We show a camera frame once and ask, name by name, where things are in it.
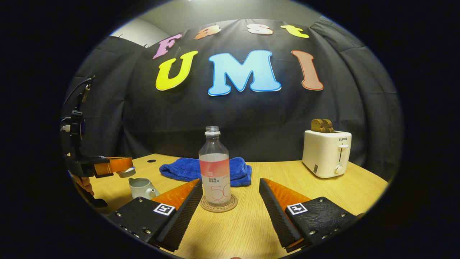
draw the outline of wooden table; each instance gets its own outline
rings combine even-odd
[[[164,193],[185,183],[159,172],[161,165],[177,159],[160,154],[134,159],[136,174],[132,178],[148,178]],[[247,164],[253,168],[251,185],[231,188],[238,199],[236,208],[213,213],[198,205],[175,255],[186,259],[270,259],[287,255],[259,194],[259,181],[263,177],[311,199],[324,196],[354,215],[366,212],[388,185],[382,178],[350,162],[344,175],[329,179],[316,177],[302,161]],[[127,178],[91,178],[91,183],[94,197],[104,199],[109,205],[101,213],[109,214],[132,200]]]

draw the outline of blue letter m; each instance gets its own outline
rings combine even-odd
[[[211,96],[228,94],[231,87],[225,83],[228,75],[238,91],[243,91],[251,73],[254,81],[249,88],[255,92],[278,91],[281,84],[276,81],[270,64],[271,52],[268,50],[253,50],[241,65],[229,53],[216,54],[209,57],[214,63],[213,87],[207,92]]]

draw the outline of toaster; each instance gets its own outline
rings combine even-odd
[[[319,178],[343,175],[348,165],[351,133],[305,131],[302,162]]]

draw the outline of cork coaster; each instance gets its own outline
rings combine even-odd
[[[201,207],[209,212],[227,212],[235,208],[237,204],[238,204],[238,199],[233,194],[231,195],[230,203],[223,207],[214,207],[214,206],[209,205],[206,202],[206,197],[204,195],[200,201]]]

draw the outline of white wall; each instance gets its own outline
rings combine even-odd
[[[141,46],[147,44],[145,47],[152,46],[169,37],[166,32],[139,18],[128,22],[110,35],[115,37],[121,35],[120,38],[135,42]]]

